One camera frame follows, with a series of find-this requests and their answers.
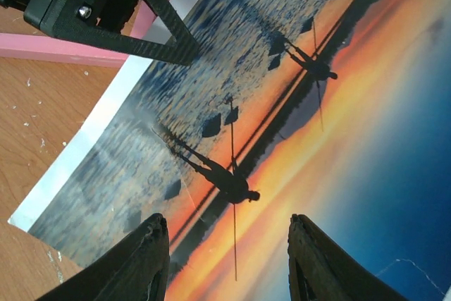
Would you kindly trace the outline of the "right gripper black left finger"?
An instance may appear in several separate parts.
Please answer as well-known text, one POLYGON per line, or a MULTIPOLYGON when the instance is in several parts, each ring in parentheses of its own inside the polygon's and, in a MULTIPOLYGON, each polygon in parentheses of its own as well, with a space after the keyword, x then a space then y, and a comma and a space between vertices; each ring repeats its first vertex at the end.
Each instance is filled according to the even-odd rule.
POLYGON ((86 269, 40 300, 164 300, 170 263, 167 221, 160 213, 86 269))

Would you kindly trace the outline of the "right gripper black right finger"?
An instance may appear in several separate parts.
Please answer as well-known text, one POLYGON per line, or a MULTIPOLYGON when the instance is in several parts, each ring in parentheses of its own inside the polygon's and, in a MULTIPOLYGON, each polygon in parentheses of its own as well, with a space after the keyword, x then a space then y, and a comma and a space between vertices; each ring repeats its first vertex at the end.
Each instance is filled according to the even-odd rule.
POLYGON ((288 231, 291 300, 405 300, 367 271, 309 217, 293 214, 288 231))

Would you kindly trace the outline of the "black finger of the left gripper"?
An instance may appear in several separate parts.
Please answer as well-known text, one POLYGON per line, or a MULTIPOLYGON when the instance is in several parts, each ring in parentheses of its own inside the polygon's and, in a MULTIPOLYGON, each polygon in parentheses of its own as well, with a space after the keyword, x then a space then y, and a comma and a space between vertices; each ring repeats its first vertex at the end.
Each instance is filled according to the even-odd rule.
POLYGON ((121 34, 139 0, 52 0, 45 14, 48 36, 91 47, 178 65, 190 65, 199 44, 169 0, 143 0, 168 28, 173 43, 149 42, 121 34))

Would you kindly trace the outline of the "pink wooden picture frame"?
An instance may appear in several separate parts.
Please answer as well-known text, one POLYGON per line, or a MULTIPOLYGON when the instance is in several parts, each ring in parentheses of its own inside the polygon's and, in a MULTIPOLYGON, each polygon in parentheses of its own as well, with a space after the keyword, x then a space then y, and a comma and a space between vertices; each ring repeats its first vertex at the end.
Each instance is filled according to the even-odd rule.
POLYGON ((88 66, 119 67, 128 55, 42 35, 1 32, 1 56, 88 66))

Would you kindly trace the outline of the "sunset lake photo print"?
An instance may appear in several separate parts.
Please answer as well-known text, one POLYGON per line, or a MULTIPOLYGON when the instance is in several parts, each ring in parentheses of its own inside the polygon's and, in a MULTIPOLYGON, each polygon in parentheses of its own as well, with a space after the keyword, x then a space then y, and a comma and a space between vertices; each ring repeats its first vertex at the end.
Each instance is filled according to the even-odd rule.
POLYGON ((8 222, 85 268, 153 213, 167 300, 289 300, 308 216, 405 300, 450 296, 450 0, 176 0, 8 222))

